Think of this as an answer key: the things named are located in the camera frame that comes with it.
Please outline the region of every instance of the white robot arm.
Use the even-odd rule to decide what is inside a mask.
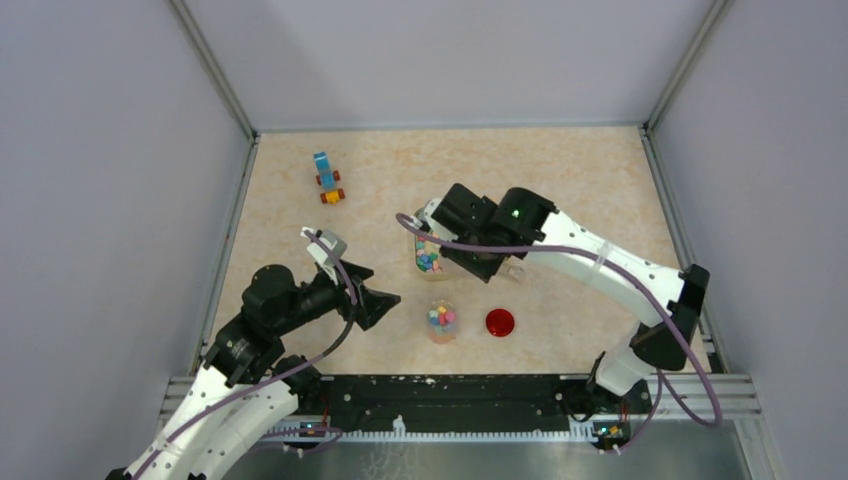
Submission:
[[[365,287],[374,272],[341,260],[346,244],[332,232],[304,229],[303,235],[313,242],[307,248],[318,269],[312,282],[297,285],[282,265],[257,271],[242,295],[241,312],[215,336],[189,392],[156,441],[107,480],[219,480],[263,434],[298,409],[301,387],[320,383],[311,362],[295,356],[280,360],[281,336],[338,311],[348,325],[317,361],[341,343],[352,322],[368,330],[400,302],[397,295]],[[275,362],[275,375],[262,380]]]
[[[498,250],[519,247],[524,251],[514,250],[512,254],[582,280],[632,311],[639,323],[632,335],[596,362],[590,379],[593,385],[620,397],[657,368],[680,370],[685,365],[685,354],[663,324],[656,306],[633,280],[659,301],[660,308],[691,342],[709,281],[709,273],[703,268],[692,265],[680,271],[656,265],[589,232],[549,200],[522,188],[510,189],[498,205],[455,184],[444,198],[430,201],[417,221],[443,240],[495,246],[480,247],[475,252],[467,251],[475,250],[473,247],[466,251],[442,248],[442,256],[483,281],[488,282],[509,255]],[[592,252],[594,258],[568,250]],[[607,268],[606,262],[620,268]]]

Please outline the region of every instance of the clear plastic cup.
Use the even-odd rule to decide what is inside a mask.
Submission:
[[[438,300],[430,304],[427,310],[427,334],[435,343],[448,343],[456,338],[456,308],[447,300]]]

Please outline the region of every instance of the red lid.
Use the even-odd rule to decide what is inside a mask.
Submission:
[[[496,337],[505,337],[515,328],[515,318],[508,311],[498,308],[486,315],[486,329]]]

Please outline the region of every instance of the speckled countertop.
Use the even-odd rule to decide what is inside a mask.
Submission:
[[[326,151],[347,198],[324,205],[312,154]],[[265,134],[218,305],[213,336],[241,306],[260,267],[281,263],[297,281],[315,274],[300,228],[326,228],[348,242],[344,258],[375,270],[366,284],[403,297],[380,323],[347,341],[318,366],[323,373],[588,372],[635,319],[564,274],[525,264],[527,279],[470,276],[420,279],[410,234],[394,219],[444,195],[455,182],[500,201],[513,186],[552,200],[577,222],[657,263],[676,266],[668,228],[634,127],[415,130]],[[446,345],[426,335],[433,300],[457,308],[459,335]],[[490,335],[487,312],[516,318],[505,338]],[[335,313],[283,337],[289,353],[321,352],[343,327]],[[705,359],[696,338],[696,353]]]

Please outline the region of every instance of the purple cable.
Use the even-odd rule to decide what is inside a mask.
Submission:
[[[333,262],[333,265],[336,267],[336,270],[338,270],[339,273],[342,275],[342,280],[344,280],[345,285],[347,285],[347,293],[350,295],[350,304],[356,305],[356,290],[354,290],[353,282],[350,281],[350,277],[347,275],[347,272],[345,271],[344,267],[342,267],[341,259],[337,257],[336,254],[333,253],[333,251],[330,250],[328,246],[324,245],[324,242],[319,240],[314,233],[310,232],[309,230],[304,230],[303,234],[306,235],[306,238],[312,241],[312,243],[318,245],[321,250],[324,250],[324,253],[327,254],[327,258],[329,258]]]
[[[600,257],[598,254],[590,252],[588,250],[583,250],[582,248],[576,247],[567,247],[565,245],[531,245],[526,247],[496,247],[496,246],[481,246],[481,245],[465,245],[462,243],[454,243],[442,240],[440,238],[436,238],[432,235],[427,234],[426,232],[416,228],[414,226],[414,220],[409,215],[405,215],[403,213],[398,213],[395,215],[398,223],[403,226],[406,230],[411,233],[418,235],[420,237],[425,238],[430,243],[435,243],[436,245],[441,245],[443,247],[452,248],[454,250],[460,250],[464,252],[478,252],[478,253],[502,253],[502,254],[515,254],[515,253],[527,253],[527,252],[554,252],[554,253],[568,253],[572,255],[578,255],[581,257],[588,258],[589,260],[596,261]],[[660,302],[654,297],[648,287],[645,286],[641,281],[639,281],[636,276],[632,273],[628,272],[624,267],[611,262],[609,259],[605,259],[603,265],[615,273],[621,275],[625,280],[630,282],[636,290],[638,290],[647,300],[650,302],[651,306],[654,307],[654,310],[660,315],[663,323],[665,323],[668,330],[671,332],[674,339],[677,340],[677,343],[680,345],[680,348],[683,349],[683,353],[686,354],[686,358],[692,362],[692,366],[695,368],[695,372],[698,374],[698,378],[701,380],[701,383],[704,385],[704,389],[707,392],[707,396],[710,399],[710,403],[713,406],[713,414],[715,418],[712,422],[704,420],[703,418],[697,416],[695,412],[693,412],[684,402],[680,395],[671,387],[671,382],[668,381],[667,377],[660,372],[658,372],[658,382],[665,383],[665,386],[669,389],[669,392],[672,394],[674,399],[680,404],[680,408],[689,415],[692,420],[700,425],[708,426],[708,427],[717,427],[721,425],[722,421],[722,411],[721,405],[718,401],[718,396],[716,395],[715,389],[712,386],[709,378],[707,378],[707,373],[704,371],[704,368],[701,366],[701,362],[698,361],[698,358],[695,356],[695,352],[689,347],[689,343],[683,337],[683,334],[678,330],[677,325],[674,324],[674,321],[671,320],[671,317],[666,313],[665,308],[660,305]]]
[[[353,289],[353,283],[350,281],[350,277],[348,276],[344,267],[342,267],[342,264],[339,261],[339,258],[336,256],[336,254],[334,254],[332,252],[332,250],[330,250],[329,248],[327,248],[326,245],[324,245],[324,242],[318,241],[318,237],[316,237],[314,234],[312,234],[311,232],[308,232],[308,231],[304,232],[304,233],[306,234],[306,237],[309,238],[310,241],[312,241],[313,243],[316,243],[319,247],[321,247],[321,249],[324,250],[327,253],[327,257],[330,260],[333,261],[333,264],[339,270],[339,273],[342,275],[342,278],[344,279],[344,282],[347,285],[348,293],[350,294],[350,303],[352,305],[356,305],[356,291]],[[296,367],[294,367],[290,370],[287,370],[287,371],[285,371],[285,372],[283,372],[279,375],[275,375],[275,376],[269,378],[268,380],[263,380],[263,381],[257,383],[256,385],[248,387],[248,388],[241,390],[239,392],[231,393],[230,395],[227,395],[223,399],[221,399],[218,402],[216,402],[215,404],[207,407],[202,412],[198,413],[197,415],[195,415],[194,417],[189,419],[186,423],[180,425],[179,428],[174,430],[174,433],[172,433],[171,435],[169,435],[165,439],[165,442],[173,443],[174,440],[176,440],[180,435],[183,434],[183,432],[185,432],[186,430],[191,428],[195,423],[203,420],[204,418],[206,418],[208,415],[212,414],[213,412],[220,410],[221,408],[226,407],[227,405],[235,402],[236,400],[238,400],[238,399],[240,399],[244,396],[250,395],[251,393],[253,393],[257,390],[260,390],[260,389],[262,389],[262,388],[264,388],[268,385],[271,385],[274,382],[279,382],[279,381],[281,381],[285,378],[288,378],[288,377],[294,375],[295,373],[300,372],[301,370],[306,369],[308,367],[311,367],[315,363],[323,360],[324,357],[326,357],[332,350],[334,350],[336,347],[338,347],[338,344],[341,343],[340,340],[343,340],[344,337],[346,337],[347,334],[350,332],[350,329],[353,326],[352,319],[353,319],[353,317],[351,316],[351,319],[348,322],[346,322],[347,325],[345,325],[345,329],[342,332],[342,334],[339,336],[338,339],[336,339],[335,342],[333,342],[333,344],[330,346],[330,348],[328,348],[324,352],[319,353],[315,357],[312,357],[311,359],[307,360],[306,363],[302,363],[302,364],[300,364],[300,365],[298,365],[298,366],[296,366]],[[156,460],[157,457],[159,457],[159,454],[161,454],[161,453],[162,453],[162,450],[158,450],[158,449],[154,450],[150,454],[150,456],[147,457],[147,460],[145,460],[141,464],[141,466],[138,467],[138,470],[135,472],[135,475],[132,476],[133,480],[141,479],[141,475],[150,467],[150,465]]]

